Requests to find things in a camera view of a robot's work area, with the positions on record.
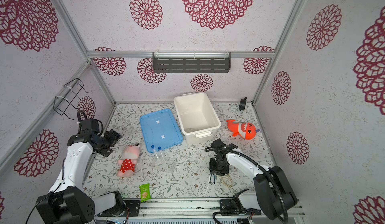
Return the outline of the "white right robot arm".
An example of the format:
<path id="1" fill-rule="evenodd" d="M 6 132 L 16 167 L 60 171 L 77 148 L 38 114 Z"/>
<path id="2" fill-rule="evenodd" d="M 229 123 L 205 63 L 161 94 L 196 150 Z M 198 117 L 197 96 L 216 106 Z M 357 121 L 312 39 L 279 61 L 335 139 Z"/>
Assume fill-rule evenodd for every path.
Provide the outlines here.
<path id="1" fill-rule="evenodd" d="M 216 157 L 210 160 L 216 162 L 216 166 L 234 166 L 254 183 L 253 190 L 247 189 L 235 194 L 230 200 L 220 201 L 220 211 L 213 213 L 217 224 L 220 223 L 217 215 L 240 214 L 264 214 L 272 221 L 278 219 L 283 224 L 288 223 L 288 210 L 297 205 L 298 199 L 280 167 L 259 164 L 238 149 L 207 147 L 205 151 L 216 153 Z"/>

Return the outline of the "white plastic storage bin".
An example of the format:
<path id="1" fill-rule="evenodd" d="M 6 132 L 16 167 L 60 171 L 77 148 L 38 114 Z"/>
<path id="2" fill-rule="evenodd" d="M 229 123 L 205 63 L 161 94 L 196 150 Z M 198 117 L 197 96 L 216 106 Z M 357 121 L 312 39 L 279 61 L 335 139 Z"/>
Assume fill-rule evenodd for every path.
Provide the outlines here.
<path id="1" fill-rule="evenodd" d="M 204 144 L 214 139 L 221 122 L 206 93 L 184 94 L 173 102 L 187 144 Z"/>

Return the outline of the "glass stirring rod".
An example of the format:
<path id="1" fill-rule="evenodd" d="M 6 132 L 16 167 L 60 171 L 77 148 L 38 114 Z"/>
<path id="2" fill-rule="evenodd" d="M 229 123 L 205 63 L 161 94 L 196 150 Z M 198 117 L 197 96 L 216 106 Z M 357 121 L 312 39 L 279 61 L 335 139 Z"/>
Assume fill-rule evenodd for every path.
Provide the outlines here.
<path id="1" fill-rule="evenodd" d="M 207 181 L 207 184 L 206 184 L 206 191 L 207 191 L 207 192 L 208 192 L 208 190 L 209 190 L 210 184 L 211 184 L 211 174 L 209 173 L 208 181 Z"/>

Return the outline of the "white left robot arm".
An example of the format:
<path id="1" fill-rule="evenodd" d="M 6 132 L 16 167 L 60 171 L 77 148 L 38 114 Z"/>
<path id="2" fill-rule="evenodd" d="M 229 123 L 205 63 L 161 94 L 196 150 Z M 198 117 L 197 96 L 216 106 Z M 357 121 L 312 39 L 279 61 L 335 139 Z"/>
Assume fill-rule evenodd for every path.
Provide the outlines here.
<path id="1" fill-rule="evenodd" d="M 118 191 L 90 198 L 82 191 L 87 164 L 93 153 L 108 157 L 122 136 L 113 129 L 103 136 L 81 131 L 70 137 L 62 170 L 48 194 L 36 201 L 45 224 L 86 224 L 98 214 L 121 216 L 126 204 Z"/>

